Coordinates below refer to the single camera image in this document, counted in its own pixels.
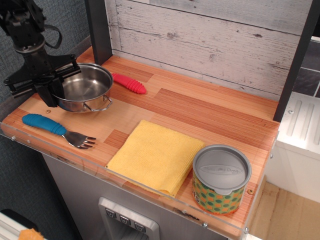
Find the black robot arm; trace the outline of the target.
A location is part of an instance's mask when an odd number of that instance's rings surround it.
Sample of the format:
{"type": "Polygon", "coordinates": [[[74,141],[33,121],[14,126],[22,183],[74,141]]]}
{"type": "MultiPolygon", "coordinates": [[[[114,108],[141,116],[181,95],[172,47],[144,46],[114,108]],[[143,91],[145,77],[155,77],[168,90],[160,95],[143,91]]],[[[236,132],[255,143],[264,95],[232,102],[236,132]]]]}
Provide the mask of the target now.
{"type": "Polygon", "coordinates": [[[48,107],[57,107],[64,98],[63,82],[80,73],[74,54],[49,55],[46,52],[45,29],[58,28],[45,24],[43,10],[33,0],[2,0],[0,26],[11,37],[14,50],[23,56],[22,67],[4,80],[13,97],[38,93],[48,107]]]}

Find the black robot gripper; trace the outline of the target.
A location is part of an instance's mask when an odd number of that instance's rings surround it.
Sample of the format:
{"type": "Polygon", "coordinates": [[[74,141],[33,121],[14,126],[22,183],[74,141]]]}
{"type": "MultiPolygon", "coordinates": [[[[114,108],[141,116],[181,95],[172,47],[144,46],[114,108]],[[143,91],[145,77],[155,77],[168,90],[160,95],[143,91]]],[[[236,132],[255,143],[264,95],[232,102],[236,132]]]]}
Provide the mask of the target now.
{"type": "Polygon", "coordinates": [[[54,96],[64,99],[63,82],[81,72],[74,54],[49,55],[45,49],[23,52],[22,67],[4,80],[14,97],[38,93],[48,107],[58,106],[54,96]]]}

